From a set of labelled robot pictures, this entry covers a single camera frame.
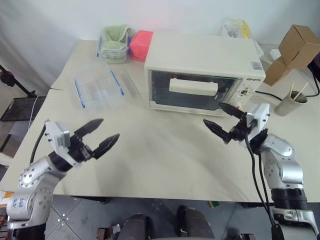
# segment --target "tiled floor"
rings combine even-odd
[[[256,239],[270,240],[271,228],[262,207],[243,208],[234,202],[223,202],[210,208],[207,201],[112,198],[107,204],[69,196],[54,196],[46,225],[48,240],[95,240],[99,227],[123,224],[130,216],[143,213],[152,218],[155,237],[175,237],[173,222],[178,206],[199,210],[209,221],[215,239],[230,240],[228,234],[251,233]],[[319,220],[319,204],[312,208]]]

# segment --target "pink box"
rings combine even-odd
[[[146,60],[152,34],[152,31],[138,31],[129,44],[132,59],[142,62]]]

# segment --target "black cable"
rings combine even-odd
[[[313,72],[311,72],[311,73],[312,73],[312,76],[313,76],[313,79],[314,79],[314,83],[315,83],[316,89],[318,90],[318,93],[315,94],[315,95],[308,95],[308,96],[306,96],[307,98],[316,97],[316,96],[318,96],[320,94],[320,89],[319,89],[319,85],[317,83],[316,76],[315,76],[315,74]]]
[[[38,138],[37,138],[37,140],[35,142],[35,145],[33,147],[33,150],[32,150],[32,153],[31,153],[31,158],[30,158],[30,164],[32,164],[34,162],[35,154],[36,154],[38,145],[39,145],[40,140],[41,140],[42,136],[44,135],[45,131],[46,131],[46,125],[44,124],[43,128],[42,128],[42,130],[40,132],[40,135],[38,136]]]
[[[263,174],[263,172],[262,172],[261,153],[258,154],[258,157],[259,157],[259,172],[260,172],[260,178],[261,178],[261,182],[262,182],[262,186],[263,186],[263,191],[264,191],[264,196],[265,196],[266,207],[267,207],[268,215],[269,215],[269,217],[270,217],[271,224],[272,224],[272,225],[275,225],[275,221],[274,221],[274,219],[271,217],[270,203],[269,203],[269,198],[268,198],[268,194],[267,194],[267,188],[266,188],[266,183],[265,183],[265,179],[264,179],[264,174]]]
[[[315,76],[315,74],[314,74],[313,72],[311,72],[311,73],[312,73],[312,76],[313,76],[313,79],[314,79],[315,87],[316,87],[316,89],[317,89],[317,94],[315,94],[315,95],[308,95],[308,96],[306,96],[307,98],[316,97],[316,96],[318,96],[318,95],[320,94],[320,88],[319,88],[319,85],[318,85],[316,76]],[[258,93],[258,94],[269,95],[269,96],[271,96],[271,97],[274,97],[274,98],[282,101],[282,99],[281,99],[280,97],[278,97],[278,96],[276,96],[276,95],[273,95],[273,94],[271,94],[271,93],[269,93],[269,92],[264,92],[264,91],[255,91],[255,92]]]
[[[259,198],[261,200],[261,203],[263,204],[263,207],[264,207],[265,211],[268,214],[270,223],[273,226],[274,225],[273,219],[271,217],[270,212],[268,211],[267,205],[266,205],[264,199],[262,198],[262,195],[261,195],[259,187],[258,187],[257,178],[256,178],[256,169],[255,169],[256,168],[256,159],[255,159],[254,152],[252,151],[250,143],[249,143],[248,133],[245,134],[244,140],[245,140],[245,145],[246,145],[246,147],[247,147],[247,149],[248,149],[248,151],[250,153],[251,159],[252,159],[252,177],[253,177],[253,182],[254,182],[254,185],[255,185],[255,189],[256,189],[256,191],[257,191],[257,193],[259,195]]]
[[[276,96],[276,95],[273,95],[273,94],[271,94],[271,93],[269,93],[269,92],[264,92],[264,91],[255,91],[255,92],[258,93],[258,94],[269,95],[269,96],[271,96],[271,97],[274,97],[275,99],[278,99],[278,100],[282,101],[282,99],[281,99],[280,97],[278,97],[278,96]]]

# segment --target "cardboard box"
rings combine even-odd
[[[304,69],[320,51],[320,39],[307,26],[292,25],[279,45],[289,69]]]
[[[287,68],[284,59],[279,57],[266,70],[264,82],[273,86],[280,79],[290,73],[291,70],[291,68]]]

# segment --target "plastic food container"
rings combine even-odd
[[[103,42],[107,39],[104,39],[101,34],[96,50],[96,56],[100,57],[103,61],[108,64],[122,64],[127,60],[127,51],[129,49],[130,36],[128,33],[125,34],[125,45],[124,49],[105,49],[102,48]]]
[[[152,35],[152,31],[138,31],[129,45],[132,59],[142,62],[146,60]]]
[[[125,93],[105,62],[76,71],[74,84],[84,109],[116,108],[124,102]]]

